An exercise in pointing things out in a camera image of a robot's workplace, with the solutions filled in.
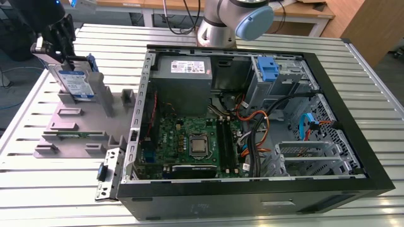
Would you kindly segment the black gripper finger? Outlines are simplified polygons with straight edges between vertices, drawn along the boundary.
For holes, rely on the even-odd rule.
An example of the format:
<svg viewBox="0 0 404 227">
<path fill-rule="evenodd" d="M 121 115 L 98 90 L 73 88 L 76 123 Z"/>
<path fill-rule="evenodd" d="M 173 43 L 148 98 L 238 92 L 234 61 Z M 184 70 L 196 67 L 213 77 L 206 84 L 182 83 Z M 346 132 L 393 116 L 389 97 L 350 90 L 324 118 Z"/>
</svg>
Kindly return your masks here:
<svg viewBox="0 0 404 227">
<path fill-rule="evenodd" d="M 46 28 L 36 34 L 30 53 L 46 63 L 61 63 L 61 40 L 56 28 Z"/>
<path fill-rule="evenodd" d="M 76 40 L 72 15 L 66 14 L 64 18 L 53 24 L 53 53 L 56 61 L 69 66 L 74 70 L 74 65 L 70 60 L 74 57 L 73 41 Z"/>
</svg>

